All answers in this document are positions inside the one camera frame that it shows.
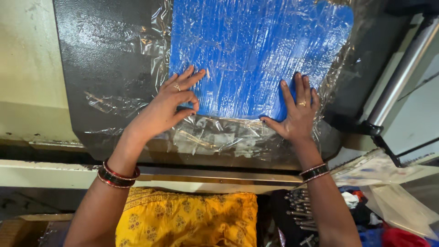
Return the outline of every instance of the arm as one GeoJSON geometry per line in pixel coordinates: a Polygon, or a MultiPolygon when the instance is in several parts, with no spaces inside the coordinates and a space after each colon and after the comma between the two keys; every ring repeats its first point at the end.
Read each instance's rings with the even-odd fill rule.
{"type": "MultiPolygon", "coordinates": [[[[310,90],[308,76],[295,75],[296,101],[286,82],[281,81],[282,94],[287,106],[287,118],[278,123],[269,117],[261,120],[289,140],[299,158],[303,170],[323,164],[317,147],[311,138],[313,119],[319,107],[315,89],[310,90]]],[[[361,246],[354,220],[330,174],[308,182],[311,210],[319,231],[321,246],[361,246]]]]}
{"type": "MultiPolygon", "coordinates": [[[[187,89],[204,76],[205,70],[190,76],[193,71],[194,67],[189,66],[181,76],[173,75],[160,87],[148,107],[126,127],[108,160],[112,170],[132,176],[146,142],[198,111],[198,99],[187,89]],[[176,112],[179,104],[189,101],[193,103],[193,109],[176,112]]],[[[110,187],[96,178],[75,213],[64,246],[115,246],[116,227],[128,192],[128,189],[110,187]]]]}

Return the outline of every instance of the dark gray machine surface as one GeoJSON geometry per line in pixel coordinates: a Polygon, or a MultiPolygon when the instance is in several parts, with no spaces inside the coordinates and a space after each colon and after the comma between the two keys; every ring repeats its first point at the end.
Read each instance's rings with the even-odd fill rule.
{"type": "MultiPolygon", "coordinates": [[[[358,112],[361,107],[358,102],[367,98],[393,52],[392,47],[398,46],[398,38],[407,27],[407,18],[384,14],[383,10],[375,7],[379,0],[369,2],[367,8],[364,7],[369,12],[367,19],[358,27],[369,31],[351,41],[355,50],[348,56],[337,81],[342,86],[335,103],[329,107],[333,111],[347,112],[349,115],[358,112]]],[[[156,57],[132,48],[126,40],[126,30],[131,26],[142,26],[148,33],[151,29],[152,12],[158,6],[159,0],[54,0],[72,128],[88,152],[97,160],[110,156],[120,135],[117,130],[126,127],[136,114],[105,113],[90,105],[87,97],[95,95],[102,98],[113,95],[125,100],[137,99],[134,102],[137,106],[143,106],[142,103],[153,99],[156,95],[156,75],[151,76],[151,64],[156,57]]],[[[322,153],[327,152],[328,156],[335,153],[339,146],[338,136],[325,133],[322,136],[331,138],[321,140],[322,153]]],[[[217,153],[166,153],[175,148],[159,139],[152,140],[147,147],[148,151],[140,157],[141,162],[299,169],[294,155],[267,161],[217,153]]],[[[280,147],[278,152],[291,151],[288,147],[280,147]]]]}

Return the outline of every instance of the finger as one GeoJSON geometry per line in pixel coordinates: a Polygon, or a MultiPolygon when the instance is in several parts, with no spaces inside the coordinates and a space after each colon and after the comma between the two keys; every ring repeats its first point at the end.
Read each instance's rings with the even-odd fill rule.
{"type": "Polygon", "coordinates": [[[173,83],[176,79],[178,78],[178,74],[173,74],[167,81],[165,81],[161,86],[160,86],[160,90],[165,89],[167,86],[169,86],[171,83],[173,83]]]}
{"type": "Polygon", "coordinates": [[[180,82],[180,90],[189,89],[190,87],[195,85],[199,80],[201,80],[201,78],[203,78],[205,74],[206,74],[206,70],[202,69],[202,70],[198,71],[196,74],[194,74],[193,76],[180,82]]]}
{"type": "Polygon", "coordinates": [[[287,106],[288,112],[293,112],[296,110],[296,105],[294,104],[294,98],[291,95],[290,87],[287,85],[285,80],[281,80],[282,95],[284,96],[285,105],[287,106]]]}
{"type": "Polygon", "coordinates": [[[305,94],[303,93],[302,74],[297,72],[294,76],[294,82],[296,83],[296,103],[297,105],[303,103],[305,100],[305,94]]]}
{"type": "Polygon", "coordinates": [[[192,73],[194,72],[194,66],[193,65],[189,65],[189,68],[187,70],[185,70],[183,72],[183,74],[181,74],[176,81],[183,81],[184,79],[187,79],[188,77],[190,77],[192,75],[192,73]]]}
{"type": "Polygon", "coordinates": [[[303,90],[305,92],[305,106],[309,108],[311,105],[311,87],[309,86],[309,77],[304,76],[302,80],[303,80],[303,90]]]}
{"type": "Polygon", "coordinates": [[[185,91],[177,94],[177,104],[182,104],[184,102],[192,102],[193,108],[196,112],[200,109],[200,102],[192,91],[185,91]]]}
{"type": "Polygon", "coordinates": [[[282,126],[282,124],[274,121],[273,119],[267,117],[267,116],[263,116],[260,118],[262,120],[262,122],[264,122],[268,127],[270,127],[270,129],[276,131],[278,134],[283,135],[284,134],[284,127],[282,126]]]}
{"type": "Polygon", "coordinates": [[[320,99],[319,99],[319,95],[317,94],[317,90],[315,88],[313,88],[311,95],[313,96],[313,104],[311,106],[311,109],[315,112],[317,112],[317,110],[320,107],[320,99]]]}
{"type": "Polygon", "coordinates": [[[183,120],[183,118],[195,115],[194,109],[183,109],[175,113],[174,117],[172,118],[173,125],[176,125],[178,122],[183,120]]]}

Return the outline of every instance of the forearm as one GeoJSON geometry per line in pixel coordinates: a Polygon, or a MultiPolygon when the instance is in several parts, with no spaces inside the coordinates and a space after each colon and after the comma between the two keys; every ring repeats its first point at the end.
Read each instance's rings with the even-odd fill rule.
{"type": "MultiPolygon", "coordinates": [[[[130,137],[124,132],[108,160],[108,167],[124,176],[133,175],[144,146],[130,137]]],[[[128,192],[129,189],[114,188],[96,178],[75,213],[65,246],[114,246],[114,234],[128,192]]]]}
{"type": "MultiPolygon", "coordinates": [[[[323,163],[312,139],[295,145],[303,170],[323,163]]],[[[307,183],[321,246],[361,246],[354,220],[330,174],[307,183]]]]}

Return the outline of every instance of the left hand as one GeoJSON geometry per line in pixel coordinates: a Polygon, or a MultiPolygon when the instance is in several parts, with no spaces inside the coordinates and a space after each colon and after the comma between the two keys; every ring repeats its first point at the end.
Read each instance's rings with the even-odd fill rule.
{"type": "Polygon", "coordinates": [[[202,69],[191,76],[193,71],[194,66],[191,65],[180,76],[174,74],[164,82],[158,95],[133,119],[124,132],[131,133],[146,143],[154,136],[172,128],[183,118],[194,115],[200,104],[195,94],[188,89],[203,78],[206,71],[202,69]],[[177,106],[184,102],[192,102],[194,108],[177,112],[177,106]]]}

